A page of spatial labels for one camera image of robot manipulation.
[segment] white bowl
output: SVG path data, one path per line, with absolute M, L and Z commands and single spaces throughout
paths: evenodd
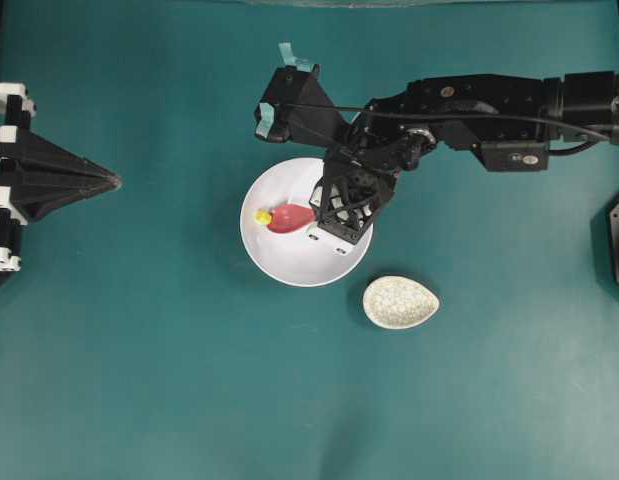
M 373 226 L 348 255 L 339 255 L 324 242 L 315 242 L 302 228 L 276 234 L 259 225 L 254 214 L 283 203 L 309 205 L 322 177 L 322 160 L 294 158 L 264 172 L 251 186 L 240 212 L 240 234 L 247 253 L 267 275 L 295 287 L 318 287 L 344 277 L 367 253 Z

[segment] white ceramic dish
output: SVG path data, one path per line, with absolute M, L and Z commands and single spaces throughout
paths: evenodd
M 400 330 L 426 322 L 440 308 L 440 300 L 418 282 L 387 276 L 367 287 L 362 305 L 369 320 L 379 327 Z
M 308 205 L 318 180 L 322 160 L 294 158 L 264 172 L 251 186 L 240 212 L 240 234 L 247 253 L 267 275 L 296 287 L 318 287 L 344 277 L 367 253 L 373 226 L 346 256 L 325 243 L 314 242 L 305 229 L 276 234 L 254 221 L 258 209 L 270 210 L 283 203 Z

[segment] metal screw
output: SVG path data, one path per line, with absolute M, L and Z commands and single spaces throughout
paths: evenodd
M 431 145 L 436 144 L 436 137 L 433 136 L 428 128 L 410 128 L 407 133 L 411 135 L 421 135 L 427 139 Z
M 536 165 L 540 160 L 535 155 L 525 155 L 522 157 L 522 163 L 525 165 Z
M 442 98 L 452 97 L 454 93 L 456 93 L 456 90 L 451 86 L 445 87 L 442 90 L 440 90 L 440 96 Z

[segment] white bracket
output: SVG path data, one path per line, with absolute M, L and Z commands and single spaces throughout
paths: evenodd
M 12 125 L 0 127 L 0 144 L 15 143 L 17 136 L 18 127 Z M 25 217 L 11 204 L 11 187 L 0 185 L 0 208 L 8 209 L 11 212 L 11 218 L 18 220 L 21 225 L 28 225 L 29 222 L 27 222 Z
M 316 222 L 310 223 L 305 233 L 307 237 L 314 242 L 321 242 L 330 246 L 338 255 L 349 255 L 354 247 L 349 242 L 345 242 L 344 240 L 336 237 L 334 234 L 323 230 Z
M 0 272 L 19 272 L 20 257 L 12 256 L 11 250 L 0 247 Z
M 0 115 L 4 115 L 7 110 L 9 95 L 22 98 L 22 111 L 29 112 L 32 118 L 36 116 L 36 104 L 27 96 L 27 87 L 22 83 L 0 83 Z

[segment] black cable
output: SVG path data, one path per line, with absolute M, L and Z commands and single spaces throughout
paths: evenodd
M 357 112 L 369 115 L 372 117 L 385 117 L 385 118 L 397 118 L 404 120 L 514 120 L 519 122 L 541 123 L 544 125 L 553 125 L 554 127 L 560 127 L 565 130 L 571 130 L 587 135 L 592 139 L 598 141 L 608 142 L 611 139 L 607 135 L 603 135 L 600 132 L 591 130 L 589 128 L 579 127 L 577 125 L 571 125 L 569 123 L 561 122 L 560 120 L 554 120 L 552 118 L 540 118 L 540 117 L 528 117 L 525 115 L 507 115 L 502 113 L 457 113 L 457 114 L 428 114 L 428 113 L 391 113 L 391 112 L 378 112 L 375 110 L 368 110 L 359 107 L 336 107 L 331 105 L 308 105 L 304 103 L 285 103 L 281 106 L 295 107 L 295 108 L 309 108 L 316 110 L 335 110 L 338 112 Z
M 562 150 L 548 150 L 547 153 L 552 157 L 568 157 L 569 155 L 575 155 L 576 153 L 584 152 L 588 148 L 593 147 L 598 142 L 584 142 L 572 148 L 565 148 Z

